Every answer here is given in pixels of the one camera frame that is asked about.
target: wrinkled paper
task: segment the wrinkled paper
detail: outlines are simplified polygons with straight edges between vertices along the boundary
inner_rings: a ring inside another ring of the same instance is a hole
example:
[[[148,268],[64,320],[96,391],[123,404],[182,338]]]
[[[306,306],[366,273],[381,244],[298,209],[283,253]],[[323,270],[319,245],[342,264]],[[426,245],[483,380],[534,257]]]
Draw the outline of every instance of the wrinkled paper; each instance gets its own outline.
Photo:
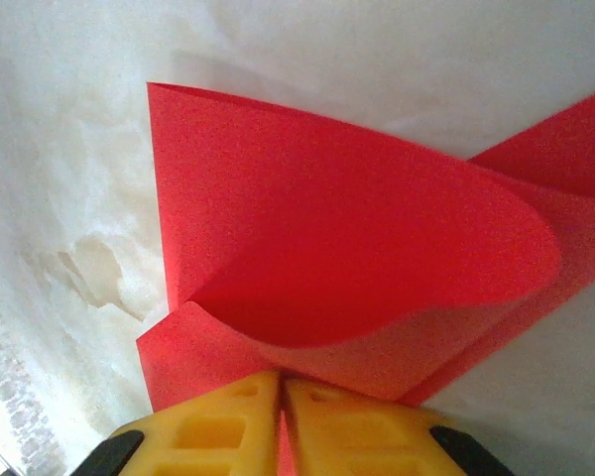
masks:
[[[595,91],[595,1],[0,2],[0,454],[23,474],[150,411],[149,80],[466,158]],[[595,474],[595,286],[428,404],[518,474]]]

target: red cardstock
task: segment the red cardstock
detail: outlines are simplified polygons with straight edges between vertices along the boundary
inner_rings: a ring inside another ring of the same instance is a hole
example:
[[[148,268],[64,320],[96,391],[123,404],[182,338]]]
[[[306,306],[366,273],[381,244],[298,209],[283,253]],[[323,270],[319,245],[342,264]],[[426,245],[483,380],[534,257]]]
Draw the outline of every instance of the red cardstock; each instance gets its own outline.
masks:
[[[149,101],[155,411],[271,367],[419,404],[595,281],[595,95],[469,162],[218,92]]]

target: red paper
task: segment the red paper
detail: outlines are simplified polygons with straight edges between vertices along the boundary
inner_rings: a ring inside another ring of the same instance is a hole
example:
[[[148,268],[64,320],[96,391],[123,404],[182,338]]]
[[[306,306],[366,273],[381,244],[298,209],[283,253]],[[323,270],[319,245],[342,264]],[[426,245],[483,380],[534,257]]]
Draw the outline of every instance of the red paper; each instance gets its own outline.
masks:
[[[595,280],[595,96],[470,163],[149,96],[173,311],[138,341],[155,410],[273,365],[419,403]]]

